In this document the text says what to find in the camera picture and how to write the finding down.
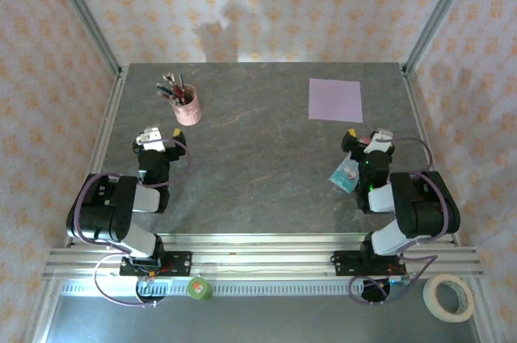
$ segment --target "aluminum rail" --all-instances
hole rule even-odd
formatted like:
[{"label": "aluminum rail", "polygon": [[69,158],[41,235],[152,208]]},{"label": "aluminum rail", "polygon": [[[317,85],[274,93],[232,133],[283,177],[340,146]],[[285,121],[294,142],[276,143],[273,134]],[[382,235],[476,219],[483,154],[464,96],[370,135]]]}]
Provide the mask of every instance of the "aluminum rail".
[{"label": "aluminum rail", "polygon": [[80,20],[84,24],[84,27],[90,34],[95,45],[99,49],[101,56],[104,59],[104,63],[111,70],[114,75],[118,75],[120,72],[120,65],[117,61],[113,51],[111,50],[108,42],[104,38],[102,31],[100,30],[95,17],[91,14],[86,0],[69,0],[70,4],[76,10]]},{"label": "aluminum rail", "polygon": [[405,76],[408,76],[409,73],[416,68],[420,58],[422,58],[422,55],[435,37],[440,24],[447,16],[449,8],[453,3],[454,0],[438,0],[436,3],[436,6],[431,12],[422,33],[418,37],[416,44],[413,46],[413,49],[408,56],[407,62],[403,65]]},{"label": "aluminum rail", "polygon": [[[335,280],[330,256],[336,250],[359,250],[365,234],[207,234],[162,235],[166,251],[192,251],[191,276],[208,280]],[[95,264],[113,250],[90,245],[52,249],[45,279],[90,278]],[[438,255],[422,278],[449,273],[463,278],[480,278],[484,272],[476,248],[460,247],[452,236],[414,246],[405,255]],[[99,277],[118,277],[120,260],[112,258],[99,268]],[[406,264],[412,274],[423,263]]]}]

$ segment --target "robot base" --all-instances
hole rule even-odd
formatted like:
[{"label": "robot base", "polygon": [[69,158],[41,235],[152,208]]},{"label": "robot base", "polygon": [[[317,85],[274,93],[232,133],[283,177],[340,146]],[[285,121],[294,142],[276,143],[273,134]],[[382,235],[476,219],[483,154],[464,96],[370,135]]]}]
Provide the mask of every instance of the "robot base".
[{"label": "robot base", "polygon": [[406,266],[397,256],[378,256],[372,247],[372,234],[368,234],[359,251],[335,251],[330,262],[334,264],[336,276],[400,276]]},{"label": "robot base", "polygon": [[119,275],[143,277],[149,275],[150,271],[159,272],[165,268],[168,270],[160,272],[159,277],[188,277],[191,274],[192,252],[161,252],[160,262],[158,266],[153,261],[123,257]]}]

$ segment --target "mounting plate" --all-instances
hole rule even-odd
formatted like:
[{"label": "mounting plate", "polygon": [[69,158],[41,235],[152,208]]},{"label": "mounting plate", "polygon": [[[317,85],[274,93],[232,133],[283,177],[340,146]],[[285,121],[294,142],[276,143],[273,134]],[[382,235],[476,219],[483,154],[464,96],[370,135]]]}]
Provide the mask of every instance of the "mounting plate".
[{"label": "mounting plate", "polygon": [[[160,277],[188,277],[191,275],[192,252],[163,252],[161,255],[162,266],[172,264],[172,270],[160,273]],[[132,265],[129,258],[123,257],[120,264],[120,276],[143,277],[147,273],[138,266]]]},{"label": "mounting plate", "polygon": [[337,250],[330,262],[334,264],[336,276],[402,276],[402,272],[406,272],[406,266],[400,264],[397,256],[375,256],[363,263],[360,251]]}]

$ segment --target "pen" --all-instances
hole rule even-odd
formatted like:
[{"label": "pen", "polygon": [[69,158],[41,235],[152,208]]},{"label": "pen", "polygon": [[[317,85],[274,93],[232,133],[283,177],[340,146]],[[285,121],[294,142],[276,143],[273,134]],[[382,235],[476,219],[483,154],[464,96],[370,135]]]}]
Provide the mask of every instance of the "pen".
[{"label": "pen", "polygon": [[159,83],[156,84],[156,87],[163,91],[164,93],[168,94],[168,95],[172,95],[172,91],[170,91],[169,89],[167,89],[166,87],[163,87],[162,85],[160,85]]},{"label": "pen", "polygon": [[167,81],[167,83],[171,86],[173,86],[176,81],[174,80],[174,74],[171,74],[171,73],[167,73],[165,75],[162,75],[163,79],[165,79]]},{"label": "pen", "polygon": [[176,95],[178,98],[183,98],[185,97],[185,93],[183,91],[181,91],[181,89],[179,89],[179,86],[178,85],[174,85],[172,86],[172,92],[174,93],[174,95]]},{"label": "pen", "polygon": [[197,86],[198,86],[199,83],[200,83],[200,79],[196,78],[195,79],[195,84],[194,84],[194,93],[191,94],[191,100],[189,102],[194,101],[194,97],[197,94]]},{"label": "pen", "polygon": [[180,85],[182,87],[182,90],[183,90],[183,93],[184,93],[185,92],[185,84],[183,83],[183,75],[178,74],[178,76],[179,76],[179,83],[180,83]]},{"label": "pen", "polygon": [[167,94],[163,94],[161,91],[157,91],[156,94],[161,95],[163,98],[167,98],[170,101],[170,97]]}]

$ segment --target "cable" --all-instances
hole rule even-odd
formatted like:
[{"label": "cable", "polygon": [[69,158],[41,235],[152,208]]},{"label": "cable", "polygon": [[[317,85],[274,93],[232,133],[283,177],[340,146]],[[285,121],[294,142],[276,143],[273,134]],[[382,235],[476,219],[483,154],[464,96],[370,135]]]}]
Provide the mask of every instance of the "cable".
[{"label": "cable", "polygon": [[129,303],[127,301],[118,300],[118,299],[115,299],[115,298],[111,297],[106,292],[104,292],[102,289],[100,289],[99,283],[97,282],[97,270],[99,270],[99,267],[108,258],[123,257],[125,255],[126,255],[125,253],[108,254],[107,256],[102,257],[99,262],[97,262],[97,265],[95,265],[95,268],[94,268],[94,284],[95,284],[95,287],[97,288],[97,291],[99,291],[101,296],[104,297],[106,300],[109,300],[112,303],[115,303],[115,304],[118,304],[118,305],[123,305],[125,307],[145,307],[146,305],[150,305],[150,304],[156,305],[157,302],[155,302],[155,301],[149,302],[149,303],[146,303],[146,302],[142,301],[141,298],[138,295],[137,295],[137,299],[138,299],[139,303]]},{"label": "cable", "polygon": [[145,275],[148,275],[148,274],[150,274],[150,273],[151,273],[151,272],[150,272],[150,270],[149,270],[149,269],[147,269],[147,268],[145,268],[144,266],[138,266],[138,269],[140,269],[140,270],[141,270],[141,272],[142,272],[143,274],[145,274]]},{"label": "cable", "polygon": [[[157,188],[157,187],[161,187],[161,186],[169,186],[170,184],[179,182],[180,180],[182,180],[188,174],[188,172],[190,172],[190,169],[191,169],[192,155],[188,151],[187,146],[185,144],[183,144],[183,143],[181,143],[181,142],[179,142],[177,140],[174,140],[174,139],[159,139],[159,140],[152,140],[150,142],[155,143],[155,142],[160,142],[160,141],[164,142],[164,143],[166,143],[166,142],[175,143],[176,145],[179,145],[181,148],[183,148],[185,150],[185,153],[187,154],[187,157],[188,157],[187,170],[182,175],[180,175],[179,177],[174,178],[174,179],[172,179],[172,180],[170,180],[168,182],[158,183],[158,184],[154,184],[154,185],[142,185],[142,186],[147,187],[147,188]],[[95,265],[95,268],[94,268],[94,284],[95,284],[95,287],[97,288],[97,290],[99,291],[99,293],[101,294],[102,297],[104,297],[106,300],[109,300],[109,301],[111,301],[112,303],[115,303],[115,304],[123,305],[125,307],[144,307],[145,305],[148,305],[148,304],[153,304],[154,306],[156,306],[156,304],[160,301],[160,299],[158,301],[154,300],[154,301],[146,303],[146,302],[142,301],[142,298],[138,295],[138,293],[137,293],[137,299],[138,299],[138,301],[140,301],[139,303],[128,303],[128,302],[125,302],[125,301],[122,301],[122,300],[114,299],[111,296],[107,295],[100,288],[99,283],[97,282],[97,271],[98,271],[99,267],[101,266],[101,264],[105,260],[107,260],[108,258],[112,258],[112,257],[123,257],[123,256],[128,256],[129,257],[129,255],[131,254],[130,250],[127,250],[126,248],[123,248],[123,247],[121,247],[121,246],[119,246],[117,244],[113,244],[111,242],[103,242],[103,241],[93,241],[93,240],[90,240],[89,238],[87,238],[84,235],[84,233],[81,230],[81,222],[79,220],[79,217],[81,215],[81,207],[82,207],[82,204],[84,202],[84,198],[86,197],[86,193],[91,188],[91,186],[93,185],[94,182],[96,182],[100,178],[103,178],[104,176],[108,176],[108,177],[112,176],[112,177],[119,178],[121,175],[120,174],[104,172],[104,173],[100,173],[100,174],[96,174],[96,175],[92,176],[84,184],[84,186],[81,189],[81,192],[79,192],[78,200],[75,203],[75,208],[74,208],[74,233],[77,236],[77,238],[79,238],[81,241],[83,241],[84,243],[89,244],[89,245],[108,246],[108,247],[111,247],[113,249],[117,249],[120,252],[122,252],[122,253],[108,254],[107,256],[101,258],[100,261],[97,263],[97,265]]]},{"label": "cable", "polygon": [[[432,241],[436,241],[439,238],[441,238],[447,232],[447,229],[448,229],[449,213],[448,213],[448,209],[447,209],[447,204],[445,203],[445,198],[443,197],[443,195],[440,192],[439,188],[426,175],[423,175],[423,174],[421,174],[419,172],[411,172],[410,174],[415,176],[415,177],[417,177],[417,178],[423,179],[424,182],[426,182],[427,184],[429,184],[429,186],[431,186],[433,191],[438,196],[438,200],[439,200],[439,202],[440,202],[440,204],[442,206],[442,212],[443,212],[443,227],[442,227],[442,229],[440,230],[440,232],[436,236],[432,236],[432,237],[424,238],[424,239],[413,240],[409,244],[403,245],[397,251],[397,254],[404,253],[407,249],[409,249],[411,246],[414,246],[416,244],[426,244],[426,243],[429,243],[429,242],[432,242]],[[423,266],[423,268],[413,278],[410,278],[410,284],[406,288],[404,288],[404,290],[402,290],[402,292],[400,292],[394,299],[387,299],[388,296],[386,295],[385,290],[373,278],[370,278],[368,276],[355,276],[348,283],[348,292],[350,293],[351,299],[353,301],[355,301],[357,304],[370,305],[370,306],[372,306],[372,305],[382,305],[382,304],[385,304],[385,303],[393,303],[393,302],[399,300],[403,295],[405,295],[408,292],[408,290],[411,287],[413,287],[414,283],[417,282],[417,280],[422,276],[422,274],[426,271],[426,269],[438,258],[437,255],[427,256],[427,257],[414,257],[414,258],[404,257],[404,256],[401,255],[399,257],[402,260],[404,260],[404,261],[424,261],[424,260],[429,260],[429,261],[426,263],[426,265]],[[373,302],[368,303],[368,302],[365,302],[363,300],[357,299],[352,294],[351,288],[352,288],[352,285],[354,284],[354,282],[356,280],[360,279],[360,278],[362,278],[363,280],[368,280],[369,282],[372,282],[374,285],[376,285],[377,288],[382,292],[382,294],[384,295],[384,297],[386,299],[384,301],[379,302],[379,303],[373,303]]]},{"label": "cable", "polygon": [[419,142],[420,144],[423,145],[423,147],[425,148],[426,150],[426,153],[427,153],[427,158],[429,159],[429,161],[427,162],[427,166],[425,169],[422,169],[422,170],[417,170],[417,171],[414,171],[414,172],[422,172],[422,171],[428,171],[429,169],[431,169],[431,167],[434,165],[434,162],[433,162],[433,155],[431,153],[431,149],[429,148],[429,145],[427,145],[427,143],[422,140],[421,138],[419,137],[415,137],[415,136],[403,136],[403,137],[397,137],[397,138],[392,138],[392,139],[385,139],[385,140],[378,140],[378,139],[375,139],[375,141],[377,143],[391,143],[392,141],[417,141]]},{"label": "cable", "polygon": [[390,266],[388,266],[388,270],[390,272],[390,276],[399,276],[400,275],[400,274],[391,274],[394,271],[398,271],[398,272],[402,273],[405,276],[409,276],[408,273],[406,272],[406,270],[401,269],[398,266],[390,265]]}]

